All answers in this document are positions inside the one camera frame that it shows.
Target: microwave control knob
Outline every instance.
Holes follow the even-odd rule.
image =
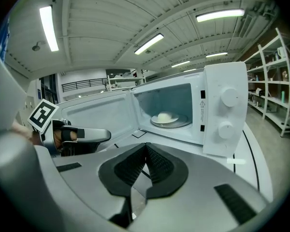
[[[234,127],[229,121],[224,121],[218,126],[219,136],[223,139],[229,139],[234,134]]]
[[[234,88],[227,88],[221,94],[221,100],[223,104],[227,107],[233,107],[237,105],[239,97],[236,89]]]

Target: fluorescent light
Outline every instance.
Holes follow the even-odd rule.
[[[220,55],[227,55],[227,52],[221,52],[221,53],[215,53],[215,54],[210,54],[210,55],[206,55],[207,58],[210,57],[215,57],[215,56],[220,56]]]
[[[195,71],[196,69],[191,69],[191,70],[187,70],[187,71],[183,71],[183,72],[190,72],[190,71]]]
[[[50,50],[52,52],[58,51],[58,45],[56,41],[54,24],[53,24],[53,15],[52,15],[52,7],[47,6],[40,9],[40,16],[42,20],[42,25],[44,29],[44,33],[49,44]]]
[[[182,63],[179,63],[179,64],[176,64],[176,65],[172,65],[172,67],[176,67],[176,66],[179,66],[179,65],[182,65],[182,64],[187,64],[187,63],[190,63],[190,61],[186,61],[186,62],[182,62]]]
[[[139,55],[140,53],[144,52],[147,48],[151,47],[154,43],[157,43],[159,40],[163,39],[163,35],[158,33],[155,37],[151,38],[145,44],[143,44],[139,49],[137,49],[134,53]]]
[[[231,17],[231,16],[243,16],[245,13],[244,10],[222,10],[222,11],[216,11],[211,12],[203,15],[197,16],[198,22],[203,22],[207,20],[217,19],[217,18],[223,18],[223,17]]]

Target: railing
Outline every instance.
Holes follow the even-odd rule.
[[[73,82],[73,83],[65,83],[65,84],[62,84],[61,86],[62,86],[62,91],[67,92],[67,91],[80,89],[84,87],[94,87],[94,86],[99,86],[99,85],[106,86],[106,83],[107,83],[107,78],[99,78],[99,79],[89,79],[89,80]]]

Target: white microwave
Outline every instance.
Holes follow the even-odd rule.
[[[207,154],[230,157],[239,142],[247,112],[248,83],[243,62],[221,63],[172,75],[130,90],[91,95],[59,104],[54,118],[73,125],[107,129],[112,138],[101,149],[136,130],[203,145]],[[185,117],[177,128],[151,118],[161,111]]]

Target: floor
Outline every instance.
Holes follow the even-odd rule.
[[[261,113],[248,106],[246,123],[256,137],[270,171],[274,199],[290,190],[290,133],[281,130]]]

